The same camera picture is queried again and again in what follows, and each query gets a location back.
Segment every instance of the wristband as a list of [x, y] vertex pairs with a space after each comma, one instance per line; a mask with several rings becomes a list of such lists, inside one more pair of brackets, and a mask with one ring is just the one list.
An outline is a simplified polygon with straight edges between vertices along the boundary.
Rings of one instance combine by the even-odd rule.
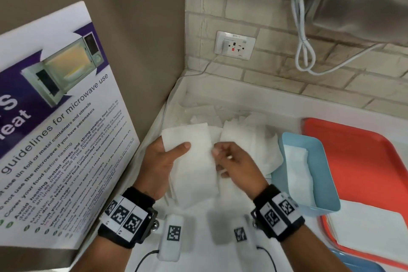
[[152, 208], [155, 202], [129, 187], [122, 196], [115, 197], [100, 217], [98, 235], [129, 249], [143, 243], [157, 216]]
[[252, 217], [268, 238], [283, 242], [305, 223], [298, 204], [286, 193], [269, 185], [254, 199]]

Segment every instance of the hand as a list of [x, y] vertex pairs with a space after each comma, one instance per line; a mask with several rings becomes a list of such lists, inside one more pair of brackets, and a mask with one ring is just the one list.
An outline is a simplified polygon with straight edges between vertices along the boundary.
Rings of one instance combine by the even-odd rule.
[[221, 174], [221, 177], [231, 177], [235, 185], [242, 189], [251, 200], [268, 187], [268, 182], [251, 156], [235, 142], [216, 143], [212, 156], [217, 164], [217, 171], [227, 170]]
[[133, 186], [140, 192], [159, 200], [169, 189], [169, 175], [174, 161], [190, 150], [191, 144], [184, 142], [165, 152], [159, 136], [147, 148], [139, 175]]

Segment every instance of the black cable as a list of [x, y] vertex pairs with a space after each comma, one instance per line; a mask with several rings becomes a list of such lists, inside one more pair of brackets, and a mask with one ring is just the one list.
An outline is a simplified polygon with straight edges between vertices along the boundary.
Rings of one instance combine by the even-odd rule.
[[256, 246], [256, 249], [263, 249], [263, 250], [268, 254], [269, 258], [270, 258], [271, 261], [272, 261], [273, 268], [275, 269], [275, 272], [278, 272], [278, 270], [276, 269], [275, 262], [274, 262], [273, 259], [272, 259], [271, 254], [269, 254], [269, 252], [268, 252], [265, 248], [263, 248], [262, 246], [258, 246], [258, 245], [257, 245], [257, 246]]
[[137, 270], [139, 269], [139, 267], [140, 267], [140, 265], [142, 264], [143, 260], [146, 259], [148, 255], [158, 254], [158, 253], [159, 253], [159, 250], [158, 250], [158, 249], [157, 249], [157, 250], [152, 250], [150, 253], [147, 253], [147, 254], [142, 258], [142, 260], [139, 262], [139, 264], [137, 265], [137, 268], [136, 268], [135, 272], [137, 272]]

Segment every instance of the brick wall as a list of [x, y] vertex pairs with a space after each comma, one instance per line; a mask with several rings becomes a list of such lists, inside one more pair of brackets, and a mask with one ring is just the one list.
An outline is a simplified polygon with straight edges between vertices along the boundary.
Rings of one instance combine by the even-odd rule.
[[[387, 44], [323, 76], [299, 72], [289, 0], [186, 0], [186, 64], [215, 57], [218, 30], [257, 38], [248, 61], [220, 57], [208, 72], [287, 92], [408, 119], [408, 48]], [[321, 72], [372, 43], [309, 26]]]

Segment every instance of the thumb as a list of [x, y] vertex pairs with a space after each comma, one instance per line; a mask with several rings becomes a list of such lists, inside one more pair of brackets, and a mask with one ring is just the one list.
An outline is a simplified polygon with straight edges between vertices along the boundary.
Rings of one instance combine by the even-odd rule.
[[217, 165], [221, 165], [224, 169], [227, 169], [227, 171], [232, 168], [234, 162], [227, 157], [224, 151], [218, 148], [213, 148], [211, 153]]
[[168, 160], [171, 162], [174, 162], [177, 158], [183, 156], [186, 152], [188, 152], [191, 148], [191, 143], [190, 142], [184, 142], [180, 144], [179, 146], [176, 146], [172, 150], [166, 152], [166, 157]]

